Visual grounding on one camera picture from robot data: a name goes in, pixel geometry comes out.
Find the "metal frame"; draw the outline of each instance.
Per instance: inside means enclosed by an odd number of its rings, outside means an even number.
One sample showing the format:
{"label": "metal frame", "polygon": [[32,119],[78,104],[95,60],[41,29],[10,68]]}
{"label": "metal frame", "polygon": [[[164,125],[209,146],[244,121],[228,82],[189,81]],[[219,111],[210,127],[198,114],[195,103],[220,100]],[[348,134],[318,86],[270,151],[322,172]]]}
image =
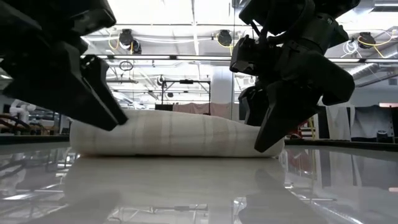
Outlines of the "metal frame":
{"label": "metal frame", "polygon": [[[174,83],[181,83],[181,84],[186,84],[184,83],[187,80],[164,80],[162,81],[162,105],[163,105],[163,99],[164,99],[164,93],[171,87],[174,85]],[[199,85],[209,94],[209,114],[210,114],[210,99],[211,99],[211,81],[196,81],[196,80],[188,80],[190,82],[193,83],[199,83]],[[167,87],[166,89],[164,89],[164,86],[166,83],[171,83],[171,85],[169,85],[169,87]],[[206,90],[206,88],[202,85],[202,83],[207,83],[209,84],[209,90]]]}

